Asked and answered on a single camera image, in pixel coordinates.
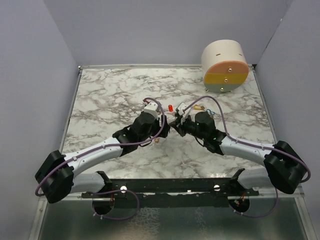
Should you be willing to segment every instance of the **gray wall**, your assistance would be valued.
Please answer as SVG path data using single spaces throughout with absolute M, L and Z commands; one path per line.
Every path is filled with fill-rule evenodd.
M 311 169 L 306 203 L 320 237 L 320 1 L 295 0 L 257 65 L 257 77 L 278 139 Z
M 1 0 L 0 33 L 0 238 L 25 240 L 34 175 L 59 147 L 78 69 L 42 0 Z
M 258 63 L 291 0 L 44 0 L 80 65 L 200 64 L 213 41 Z

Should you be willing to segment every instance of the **screw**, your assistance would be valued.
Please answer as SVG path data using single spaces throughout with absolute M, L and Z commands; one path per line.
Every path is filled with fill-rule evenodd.
M 219 185 L 214 185 L 213 190 L 215 190 L 216 192 L 220 191 L 220 186 Z

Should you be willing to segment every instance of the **cable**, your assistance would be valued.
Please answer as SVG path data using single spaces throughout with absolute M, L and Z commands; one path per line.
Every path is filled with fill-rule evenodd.
M 123 147 L 123 146 L 135 146 L 135 145 L 141 145 L 141 144 L 146 144 L 148 142 L 151 142 L 153 139 L 155 139 L 156 137 L 159 136 L 159 134 L 162 132 L 162 130 L 164 129 L 165 127 L 165 122 L 166 122 L 166 116 L 165 116 L 165 111 L 164 109 L 162 108 L 161 106 L 161 103 L 157 100 L 155 100 L 154 98 L 151 98 L 151 97 L 146 97 L 143 101 L 145 102 L 146 100 L 151 100 L 153 102 L 155 102 L 159 108 L 160 108 L 160 111 L 162 113 L 162 120 L 161 120 L 161 127 L 160 127 L 160 130 L 157 132 L 156 135 L 154 135 L 153 137 L 147 139 L 147 140 L 144 140 L 144 141 L 140 141 L 140 142 L 130 142 L 130 143 L 112 143 L 112 144 L 107 144 L 107 145 L 101 145 L 101 146 L 97 146 L 95 148 L 92 148 L 88 151 L 85 151 L 83 153 L 80 153 L 79 155 L 76 155 L 66 161 L 64 161 L 63 163 L 59 164 L 58 166 L 56 166 L 53 170 L 51 170 L 43 179 L 42 181 L 39 183 L 39 185 L 36 187 L 35 189 L 35 195 L 38 196 L 38 197 L 41 197 L 41 196 L 44 196 L 45 194 L 44 193 L 39 193 L 39 190 L 40 188 L 42 187 L 42 185 L 45 183 L 45 181 L 51 177 L 51 175 L 57 171 L 58 169 L 60 169 L 61 167 L 63 167 L 64 165 L 70 163 L 71 161 L 74 161 L 74 160 L 77 160 L 77 158 L 81 158 L 87 154 L 90 154 L 94 151 L 97 151 L 97 150 L 100 150 L 100 149 L 105 149 L 105 148 L 110 148 L 110 147 Z
M 250 146 L 250 147 L 253 147 L 253 148 L 267 149 L 267 150 L 271 150 L 271 151 L 275 151 L 275 152 L 278 152 L 280 154 L 283 154 L 283 155 L 293 159 L 297 163 L 301 164 L 305 168 L 305 170 L 307 171 L 308 175 L 306 176 L 305 179 L 301 180 L 301 183 L 305 183 L 306 181 L 308 181 L 311 178 L 311 171 L 310 171 L 309 167 L 303 161 L 301 161 L 299 158 L 297 158 L 297 157 L 295 157 L 295 156 L 293 156 L 293 155 L 291 155 L 289 153 L 286 153 L 285 151 L 281 151 L 281 150 L 273 148 L 273 147 L 268 147 L 268 146 L 263 147 L 261 145 L 255 145 L 255 144 L 252 144 L 252 143 L 248 143 L 248 142 L 245 142 L 245 141 L 241 141 L 241 140 L 235 139 L 234 137 L 230 136 L 230 134 L 228 133 L 228 130 L 227 130 L 226 120 L 225 120 L 225 116 L 224 116 L 224 113 L 222 111 L 222 108 L 221 108 L 219 102 L 213 96 L 209 96 L 209 95 L 201 96 L 197 100 L 195 100 L 193 103 L 191 103 L 189 106 L 187 106 L 183 111 L 186 111 L 187 109 L 191 108 L 195 103 L 197 103 L 198 101 L 200 101 L 201 99 L 204 99 L 204 98 L 210 98 L 213 101 L 215 101 L 216 105 L 218 106 L 218 108 L 220 110 L 221 119 L 222 119 L 222 123 L 223 123 L 225 134 L 229 139 L 231 139 L 234 142 L 238 142 L 240 144 L 247 145 L 247 146 Z
M 268 212 L 266 212 L 266 213 L 264 213 L 264 214 L 261 214 L 261 215 L 245 214 L 245 213 L 243 213 L 243 212 L 239 212 L 239 211 L 235 210 L 235 209 L 230 205 L 230 203 L 229 203 L 229 207 L 232 208 L 232 209 L 233 209 L 233 212 L 235 212 L 236 214 L 239 214 L 239 215 L 241 215 L 241 216 L 245 216 L 245 217 L 248 217 L 248 218 L 258 219 L 258 218 L 266 217 L 266 216 L 272 214 L 272 213 L 276 210 L 276 208 L 277 208 L 277 206 L 278 206 L 278 203 L 279 203 L 278 190 L 277 190 L 276 188 L 274 188 L 274 189 L 275 189 L 275 195 L 276 195 L 276 197 L 275 197 L 275 204 L 274 204 L 273 208 L 272 208 L 270 211 L 268 211 Z
M 135 199 L 136 199 L 136 209 L 135 209 L 134 213 L 132 213 L 130 216 L 125 216 L 125 217 L 111 217 L 111 216 L 99 215 L 99 214 L 96 213 L 96 210 L 94 209 L 94 205 L 92 204 L 92 210 L 94 212 L 93 216 L 98 215 L 101 219 L 104 218 L 104 219 L 121 221 L 121 220 L 128 220 L 128 219 L 132 218 L 134 215 L 136 215 L 137 212 L 140 209 L 140 201 L 139 201 L 139 198 L 138 198 L 137 194 L 135 192 L 131 191 L 131 190 L 118 189 L 118 190 L 112 190 L 112 191 L 90 192 L 90 193 L 94 194 L 94 195 L 105 195 L 105 194 L 113 194 L 113 193 L 118 193 L 118 192 L 129 192 L 135 197 Z
M 201 147 L 204 147 L 204 145 L 203 145 L 201 142 L 199 142 L 199 140 L 198 140 L 197 137 L 194 137 L 194 138 L 195 138 L 196 142 L 197 142 L 198 144 L 200 144 Z

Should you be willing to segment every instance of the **white and orange cylinder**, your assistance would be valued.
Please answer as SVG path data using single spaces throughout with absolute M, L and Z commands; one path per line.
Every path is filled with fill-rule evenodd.
M 249 67 L 241 45 L 234 40 L 210 43 L 201 57 L 204 86 L 214 93 L 230 92 L 248 77 Z

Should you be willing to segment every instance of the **marble surface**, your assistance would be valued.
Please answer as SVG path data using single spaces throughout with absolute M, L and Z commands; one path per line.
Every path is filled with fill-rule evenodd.
M 168 105 L 191 103 L 203 95 L 215 97 L 225 114 L 229 133 L 261 143 L 274 138 L 252 72 L 239 88 L 229 93 L 206 93 L 200 68 L 84 69 L 77 91 L 63 152 L 90 147 L 133 123 L 145 97 Z M 218 129 L 223 123 L 211 99 L 200 102 L 216 112 Z M 192 110 L 191 116 L 198 111 Z M 167 115 L 169 122 L 172 115 Z M 207 151 L 195 139 L 179 136 L 171 129 L 166 139 L 152 142 L 117 159 L 98 164 L 87 173 L 104 171 L 110 178 L 216 178 L 232 176 L 237 169 L 260 166 L 248 160 Z

